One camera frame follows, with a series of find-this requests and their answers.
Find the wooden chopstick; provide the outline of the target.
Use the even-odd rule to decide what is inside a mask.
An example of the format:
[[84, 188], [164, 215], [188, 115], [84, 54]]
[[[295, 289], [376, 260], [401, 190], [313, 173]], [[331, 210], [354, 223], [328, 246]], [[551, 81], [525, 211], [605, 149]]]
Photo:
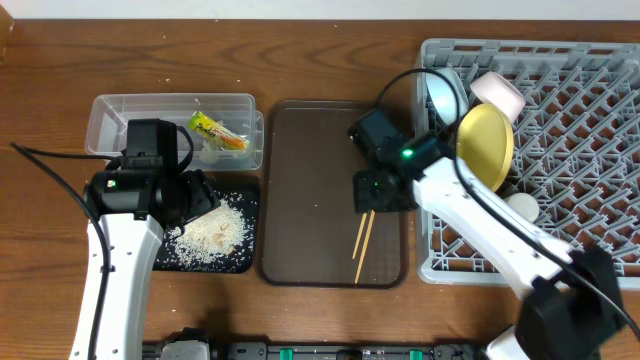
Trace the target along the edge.
[[363, 268], [363, 265], [364, 265], [364, 260], [366, 258], [366, 254], [367, 254], [367, 250], [368, 250], [368, 245], [369, 245], [369, 240], [370, 240], [370, 237], [371, 237], [373, 224], [374, 224], [374, 221], [375, 221], [376, 212], [374, 210], [371, 210], [367, 214], [368, 214], [368, 216], [367, 216], [366, 224], [364, 226], [364, 231], [362, 233], [362, 238], [361, 238], [361, 241], [360, 241], [359, 249], [357, 251], [357, 255], [356, 255], [356, 258], [355, 258], [355, 259], [358, 259], [358, 266], [357, 266], [356, 275], [355, 275], [355, 278], [354, 278], [354, 283], [355, 284], [359, 283], [359, 279], [360, 279], [360, 276], [361, 276], [362, 268]]
[[360, 221], [360, 224], [359, 224], [359, 228], [358, 228], [358, 232], [357, 232], [357, 236], [356, 236], [356, 240], [355, 240], [355, 244], [354, 244], [354, 248], [353, 248], [353, 252], [352, 252], [352, 259], [354, 259], [354, 260], [356, 258], [357, 251], [359, 249], [359, 245], [360, 245], [360, 241], [361, 241], [361, 238], [362, 238], [362, 233], [364, 231], [364, 226], [366, 224], [367, 216], [368, 216], [368, 214], [365, 212], [365, 213], [362, 214], [362, 217], [361, 217], [361, 221]]

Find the light blue bowl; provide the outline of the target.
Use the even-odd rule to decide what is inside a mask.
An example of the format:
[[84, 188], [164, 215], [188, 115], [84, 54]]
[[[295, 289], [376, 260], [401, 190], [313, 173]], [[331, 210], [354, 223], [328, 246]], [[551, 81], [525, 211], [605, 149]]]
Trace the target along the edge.
[[425, 75], [426, 90], [437, 115], [445, 125], [451, 125], [457, 118], [468, 112], [469, 100], [458, 74], [451, 68], [437, 69], [454, 87], [451, 89], [439, 76]]

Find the white bowl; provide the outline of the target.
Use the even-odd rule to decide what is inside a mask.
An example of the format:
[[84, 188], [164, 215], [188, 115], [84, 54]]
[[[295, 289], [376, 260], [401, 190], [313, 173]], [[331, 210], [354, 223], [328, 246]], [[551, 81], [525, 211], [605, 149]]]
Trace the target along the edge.
[[496, 106], [514, 123], [525, 106], [524, 96], [497, 72], [489, 71], [470, 84], [472, 93], [482, 103]]

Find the yellow plate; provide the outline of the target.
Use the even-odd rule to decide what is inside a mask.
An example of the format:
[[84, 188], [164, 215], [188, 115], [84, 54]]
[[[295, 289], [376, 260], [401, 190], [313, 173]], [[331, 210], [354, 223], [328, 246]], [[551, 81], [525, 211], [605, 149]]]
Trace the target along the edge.
[[471, 109], [458, 127], [456, 150], [473, 174], [491, 191], [506, 179], [514, 154], [514, 133], [506, 115], [492, 104]]

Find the green orange snack wrapper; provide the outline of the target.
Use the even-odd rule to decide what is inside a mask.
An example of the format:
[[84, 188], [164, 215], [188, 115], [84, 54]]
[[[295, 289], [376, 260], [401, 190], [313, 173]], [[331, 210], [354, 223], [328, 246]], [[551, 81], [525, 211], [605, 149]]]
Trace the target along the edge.
[[245, 138], [230, 131], [224, 125], [200, 111], [192, 115], [188, 122], [188, 127], [203, 136], [207, 141], [212, 141], [223, 149], [244, 151], [248, 147], [248, 141]]

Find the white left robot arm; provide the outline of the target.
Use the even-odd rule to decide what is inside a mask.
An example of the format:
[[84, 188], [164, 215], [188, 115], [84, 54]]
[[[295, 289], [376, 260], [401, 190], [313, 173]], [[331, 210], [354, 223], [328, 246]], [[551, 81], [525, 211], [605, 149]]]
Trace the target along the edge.
[[200, 170], [101, 171], [84, 189], [89, 259], [73, 359], [139, 359], [150, 277], [165, 232], [219, 205]]

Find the white green cup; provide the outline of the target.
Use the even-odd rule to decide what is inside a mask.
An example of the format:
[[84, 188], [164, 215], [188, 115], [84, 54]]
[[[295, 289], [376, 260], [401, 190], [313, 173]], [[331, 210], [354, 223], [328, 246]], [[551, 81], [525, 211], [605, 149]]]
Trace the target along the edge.
[[504, 201], [530, 222], [534, 222], [540, 214], [538, 202], [529, 194], [515, 193], [506, 197]]

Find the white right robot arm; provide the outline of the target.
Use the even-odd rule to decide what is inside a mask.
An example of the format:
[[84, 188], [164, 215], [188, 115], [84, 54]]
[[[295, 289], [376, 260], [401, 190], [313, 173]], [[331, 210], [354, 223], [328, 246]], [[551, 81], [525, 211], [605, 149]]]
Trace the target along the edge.
[[512, 210], [472, 174], [457, 145], [436, 136], [351, 132], [370, 165], [354, 178], [359, 210], [398, 211], [396, 199], [445, 220], [499, 271], [521, 301], [518, 321], [485, 350], [489, 359], [587, 359], [624, 327], [613, 261], [574, 250]]

